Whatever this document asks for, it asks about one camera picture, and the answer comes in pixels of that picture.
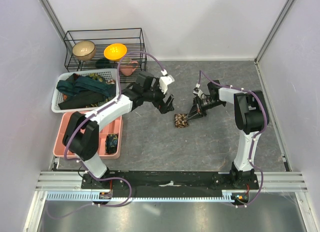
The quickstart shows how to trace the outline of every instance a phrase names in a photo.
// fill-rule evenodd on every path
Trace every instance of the pink plastic bin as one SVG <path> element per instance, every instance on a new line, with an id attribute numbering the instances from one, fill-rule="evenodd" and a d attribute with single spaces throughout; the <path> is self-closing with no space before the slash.
<path id="1" fill-rule="evenodd" d="M 66 132 L 70 117 L 73 112 L 67 112 L 62 116 L 60 128 L 58 135 L 55 139 L 55 144 L 53 148 L 53 154 L 57 157 L 63 157 L 66 147 L 62 144 L 62 139 Z M 99 133 L 99 148 L 98 154 L 101 159 L 118 159 L 120 156 L 120 149 L 121 149 L 121 138 L 122 138 L 122 127 L 123 127 L 123 120 L 122 116 L 116 118 L 110 124 L 103 128 L 103 130 Z M 116 153 L 114 154 L 107 154 L 106 153 L 106 139 L 107 135 L 109 134 L 118 134 L 118 148 Z M 76 156 L 68 151 L 67 154 L 68 158 L 76 158 Z"/>

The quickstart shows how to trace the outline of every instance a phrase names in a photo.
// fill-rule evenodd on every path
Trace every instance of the white panel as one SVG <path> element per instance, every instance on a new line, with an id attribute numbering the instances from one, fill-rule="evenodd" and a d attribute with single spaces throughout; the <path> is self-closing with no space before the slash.
<path id="1" fill-rule="evenodd" d="M 38 0 L 0 0 L 0 28 L 0 231 L 21 232 L 53 153 L 66 49 Z"/>
<path id="2" fill-rule="evenodd" d="M 286 0 L 49 0 L 63 28 L 143 28 L 160 60 L 254 58 Z"/>
<path id="3" fill-rule="evenodd" d="M 289 161 L 320 215 L 320 0 L 297 0 L 260 63 Z"/>

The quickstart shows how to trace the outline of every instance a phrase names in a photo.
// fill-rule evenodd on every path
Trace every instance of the brown bowl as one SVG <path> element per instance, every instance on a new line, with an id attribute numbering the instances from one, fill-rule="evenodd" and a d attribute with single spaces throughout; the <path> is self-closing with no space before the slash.
<path id="1" fill-rule="evenodd" d="M 96 45 L 92 41 L 83 40 L 73 46 L 72 53 L 80 61 L 89 61 L 96 55 Z"/>

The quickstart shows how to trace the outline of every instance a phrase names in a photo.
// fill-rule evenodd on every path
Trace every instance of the metal rack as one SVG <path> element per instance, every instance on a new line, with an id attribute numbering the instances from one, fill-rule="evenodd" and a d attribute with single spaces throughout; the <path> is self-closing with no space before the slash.
<path id="1" fill-rule="evenodd" d="M 120 29 L 94 29 L 94 30 L 69 30 L 63 38 L 66 55 L 64 66 L 69 72 L 87 71 L 102 69 L 97 67 L 96 63 L 104 59 L 104 50 L 107 46 L 114 43 L 121 43 L 127 47 L 127 52 L 146 52 L 144 34 L 142 28 L 120 28 Z M 81 61 L 72 54 L 72 47 L 80 41 L 92 41 L 95 44 L 95 56 L 89 61 Z M 137 61 L 137 69 L 130 76 L 124 76 L 120 73 L 121 83 L 131 83 L 136 81 L 138 73 L 146 71 L 147 56 L 145 54 L 133 54 L 129 56 L 132 61 Z M 105 68 L 116 68 L 116 61 L 109 61 Z M 122 66 L 132 67 L 132 63 L 121 63 Z"/>

